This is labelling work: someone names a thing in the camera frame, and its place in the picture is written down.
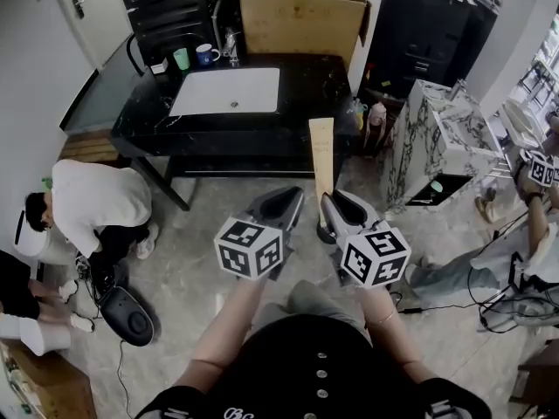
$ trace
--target bracelet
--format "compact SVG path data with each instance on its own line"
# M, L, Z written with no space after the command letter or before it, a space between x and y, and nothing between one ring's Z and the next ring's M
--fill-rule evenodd
M386 317L385 319L381 319L380 321L375 321L374 323L370 323L367 321L366 326L380 326L382 325L382 323L386 323L386 321L388 321L389 319L391 319L394 314L396 313L396 306L392 307L392 312L390 313L390 315L388 317Z
M524 203L526 204L526 206L530 206L530 203L534 200L535 197L540 197L540 200L542 199L542 194L540 194L539 192L532 192L530 194L528 194L526 196L526 198L524 199Z

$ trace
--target door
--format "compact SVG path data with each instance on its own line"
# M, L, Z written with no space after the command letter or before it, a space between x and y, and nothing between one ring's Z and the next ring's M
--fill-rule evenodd
M122 0L64 0L63 5L98 68L132 33Z

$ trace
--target marble cabinet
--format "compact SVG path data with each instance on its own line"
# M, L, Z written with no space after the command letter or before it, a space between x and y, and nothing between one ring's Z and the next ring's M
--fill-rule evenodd
M438 210L503 158L478 103L460 91L417 80L379 158L387 209Z

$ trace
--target faucet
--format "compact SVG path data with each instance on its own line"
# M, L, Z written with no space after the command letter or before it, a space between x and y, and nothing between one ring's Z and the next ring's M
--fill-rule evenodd
M225 34L223 54L229 58L231 66L238 66L237 34L238 32L234 32L232 28L227 28L227 33Z
M463 90L464 93L468 92L467 83L463 79L458 79L456 81L456 84L454 84L454 87L452 88L452 90L450 90L449 92L446 93L446 98L449 101L454 101L454 98L456 98L456 96L458 95L460 90Z

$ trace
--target black table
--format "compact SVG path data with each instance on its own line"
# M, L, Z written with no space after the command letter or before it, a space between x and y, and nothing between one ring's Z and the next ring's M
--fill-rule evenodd
M310 54L256 54L242 68L279 68L273 113L169 116L184 74L147 73L114 124L111 142L131 158L181 209L189 205L171 188L176 176L314 177L308 120L333 117L335 178L359 132L341 58ZM229 68L220 63L216 68ZM165 176L147 156L170 156Z

